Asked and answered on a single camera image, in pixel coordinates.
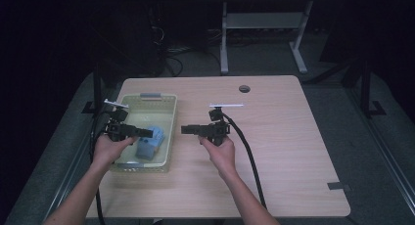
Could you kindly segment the person's left hand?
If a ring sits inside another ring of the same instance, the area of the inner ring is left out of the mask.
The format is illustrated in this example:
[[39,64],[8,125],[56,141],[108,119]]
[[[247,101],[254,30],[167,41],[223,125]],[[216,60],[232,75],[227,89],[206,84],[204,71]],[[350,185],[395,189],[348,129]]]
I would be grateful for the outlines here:
[[101,169],[109,169],[125,148],[137,140],[137,137],[128,137],[122,141],[113,141],[108,135],[100,136],[95,145],[93,164]]

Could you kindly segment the pale yellow plastic basket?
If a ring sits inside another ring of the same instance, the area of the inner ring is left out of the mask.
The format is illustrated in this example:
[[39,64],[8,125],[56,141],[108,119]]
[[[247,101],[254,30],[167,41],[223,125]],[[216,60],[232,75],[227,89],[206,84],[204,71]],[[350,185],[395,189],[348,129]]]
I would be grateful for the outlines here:
[[113,163],[112,171],[167,172],[175,128],[177,96],[163,93],[127,94],[118,103],[129,106],[125,124],[142,129],[158,126],[164,131],[164,139],[156,155],[151,160],[146,160],[136,156],[137,143],[142,138],[138,137],[138,140],[126,147]]

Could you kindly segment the white metal table frame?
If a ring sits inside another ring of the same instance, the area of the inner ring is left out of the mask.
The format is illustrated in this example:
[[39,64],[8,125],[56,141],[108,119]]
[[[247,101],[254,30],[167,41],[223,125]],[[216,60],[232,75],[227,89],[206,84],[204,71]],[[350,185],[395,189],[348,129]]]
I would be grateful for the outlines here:
[[227,3],[222,4],[221,43],[219,47],[220,72],[229,72],[227,53],[227,32],[229,29],[296,29],[297,38],[289,43],[292,55],[300,73],[307,73],[307,67],[300,53],[300,44],[313,6],[308,1],[302,12],[288,13],[229,13]]

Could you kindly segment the person's right hand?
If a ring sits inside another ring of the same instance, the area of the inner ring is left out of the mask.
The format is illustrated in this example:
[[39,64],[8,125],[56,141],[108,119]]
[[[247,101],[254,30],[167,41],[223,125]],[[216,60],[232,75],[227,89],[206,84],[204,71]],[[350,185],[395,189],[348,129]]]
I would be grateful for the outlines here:
[[205,137],[199,137],[199,141],[206,148],[211,162],[223,180],[227,180],[237,174],[235,166],[235,146],[229,137],[225,137],[219,146],[215,146]]

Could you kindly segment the aluminium rail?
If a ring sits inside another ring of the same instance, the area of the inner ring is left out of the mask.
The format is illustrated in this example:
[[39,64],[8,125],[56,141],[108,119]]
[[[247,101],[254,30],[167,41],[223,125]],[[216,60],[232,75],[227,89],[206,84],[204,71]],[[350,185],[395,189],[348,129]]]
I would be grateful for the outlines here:
[[82,113],[85,104],[93,100],[93,88],[78,90],[69,109],[53,135],[47,150],[50,186],[54,187],[44,215],[46,219],[67,198],[91,163],[91,153],[98,136],[96,116]]
[[376,116],[386,116],[387,112],[379,101],[369,101],[368,105],[363,105],[361,96],[353,89],[346,89],[346,94],[357,110],[363,124],[369,131],[371,138],[375,142],[376,148],[380,153],[395,186],[399,190],[412,216],[415,217],[415,186],[411,183],[411,180],[403,170],[402,165],[393,154],[391,149],[392,145],[387,141],[381,128],[374,120]]

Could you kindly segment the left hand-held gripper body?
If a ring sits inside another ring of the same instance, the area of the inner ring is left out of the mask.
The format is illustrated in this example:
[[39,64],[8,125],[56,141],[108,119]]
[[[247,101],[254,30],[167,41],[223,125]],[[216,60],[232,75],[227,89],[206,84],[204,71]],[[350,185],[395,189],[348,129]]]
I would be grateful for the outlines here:
[[118,142],[126,139],[127,137],[136,136],[136,127],[124,123],[128,116],[127,109],[129,106],[111,102],[108,99],[106,99],[104,103],[114,108],[112,111],[108,112],[110,120],[106,127],[106,133],[109,135],[110,139]]

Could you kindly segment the dark tape strip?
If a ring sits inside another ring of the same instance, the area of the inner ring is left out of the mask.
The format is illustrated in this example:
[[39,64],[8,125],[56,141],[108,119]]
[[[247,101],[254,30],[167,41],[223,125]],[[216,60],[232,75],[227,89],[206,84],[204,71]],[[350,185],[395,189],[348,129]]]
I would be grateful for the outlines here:
[[341,182],[331,182],[327,184],[329,190],[344,190],[345,192],[350,191],[350,186]]

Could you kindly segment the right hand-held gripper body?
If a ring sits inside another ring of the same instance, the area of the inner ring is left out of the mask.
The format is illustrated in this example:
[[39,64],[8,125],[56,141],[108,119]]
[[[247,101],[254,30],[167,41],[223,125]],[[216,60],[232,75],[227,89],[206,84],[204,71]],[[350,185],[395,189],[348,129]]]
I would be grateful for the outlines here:
[[240,108],[243,104],[212,104],[211,111],[208,112],[211,123],[203,125],[199,131],[201,137],[207,138],[215,146],[220,146],[224,138],[230,133],[230,127],[233,127],[240,138],[243,132],[236,122],[226,113],[223,108]]

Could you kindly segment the black metal stand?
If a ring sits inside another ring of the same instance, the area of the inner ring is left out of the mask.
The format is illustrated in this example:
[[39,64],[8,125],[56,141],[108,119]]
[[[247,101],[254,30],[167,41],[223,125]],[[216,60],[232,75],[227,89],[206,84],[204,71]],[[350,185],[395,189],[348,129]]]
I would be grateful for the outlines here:
[[99,64],[96,64],[93,69],[93,100],[85,104],[82,113],[91,113],[96,116],[101,110],[101,102],[101,75]]
[[361,74],[361,89],[360,89],[360,108],[367,118],[372,118],[374,115],[385,115],[386,112],[379,101],[372,101],[370,99],[371,89],[371,68],[368,62],[365,61]]

